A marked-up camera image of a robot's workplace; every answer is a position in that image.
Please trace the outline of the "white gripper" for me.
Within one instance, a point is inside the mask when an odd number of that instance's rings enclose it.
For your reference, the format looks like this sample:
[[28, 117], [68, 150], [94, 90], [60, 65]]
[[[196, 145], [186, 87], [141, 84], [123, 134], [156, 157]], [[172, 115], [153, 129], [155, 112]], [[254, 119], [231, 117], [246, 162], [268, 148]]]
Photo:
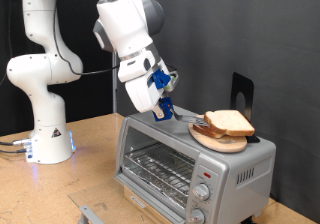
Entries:
[[157, 105], [166, 86], [166, 68], [156, 50], [142, 49], [137, 56], [122, 60], [118, 78], [139, 112], [153, 109], [157, 119], [165, 117]]

